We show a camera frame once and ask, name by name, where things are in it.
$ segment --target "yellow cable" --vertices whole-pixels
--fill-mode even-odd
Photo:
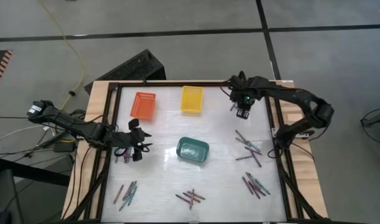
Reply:
[[[38,0],[39,4],[43,7],[43,9],[45,9],[45,11],[47,12],[47,14],[50,16],[50,18],[53,20],[54,24],[57,26],[57,28],[60,30],[60,33],[61,35],[63,36],[63,39],[64,39],[64,42],[67,46],[69,46],[76,54],[76,56],[78,57],[78,60],[80,62],[80,67],[81,67],[81,76],[80,76],[80,80],[78,82],[78,84],[76,84],[76,86],[73,88],[72,91],[76,91],[76,89],[81,85],[81,83],[83,82],[83,79],[85,77],[85,65],[83,64],[83,61],[82,59],[80,58],[79,56],[79,53],[72,47],[72,45],[68,42],[67,38],[65,37],[65,34],[64,34],[64,31],[63,29],[61,28],[60,24],[58,24],[58,22],[56,21],[56,19],[54,18],[54,16],[52,15],[52,13],[50,13],[50,11],[46,8],[43,0]],[[65,106],[67,105],[68,101],[71,99],[71,95],[68,95],[67,98],[65,99],[63,105],[61,106],[61,110],[64,110]],[[71,140],[71,141],[66,141],[66,140],[61,140],[60,142],[74,142],[75,140]]]

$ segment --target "orange bin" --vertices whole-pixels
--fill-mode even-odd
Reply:
[[[137,92],[134,97],[130,116],[138,119],[152,120],[155,108],[155,93]]]

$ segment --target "concrete floor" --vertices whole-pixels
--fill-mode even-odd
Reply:
[[[69,35],[261,27],[253,0],[45,3]],[[380,24],[380,1],[262,3],[269,27]],[[0,1],[0,37],[46,35],[59,33],[37,1]],[[368,139],[359,125],[366,112],[380,108],[380,29],[280,32],[271,37],[282,79],[294,80],[335,109],[331,127],[311,143],[329,217],[380,223],[380,144]],[[144,49],[165,65],[170,80],[225,79],[240,70],[274,78],[262,33],[88,39],[72,44],[85,63],[84,83]],[[34,100],[61,105],[79,80],[78,61],[62,41],[0,42],[0,50],[14,52],[0,83],[0,116],[25,116]],[[87,94],[79,91],[68,110],[85,109],[87,101]],[[27,126],[33,124],[0,120],[0,136]],[[0,142],[0,151],[31,148],[41,134],[41,129],[15,134]],[[55,156],[39,153],[21,163]]]

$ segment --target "yellow bin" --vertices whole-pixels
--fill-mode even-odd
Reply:
[[[180,109],[186,113],[201,113],[203,88],[183,86],[182,105]]]

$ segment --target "teal container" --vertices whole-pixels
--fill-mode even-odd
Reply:
[[[177,144],[176,153],[181,158],[203,162],[208,157],[209,145],[203,141],[182,137]]]

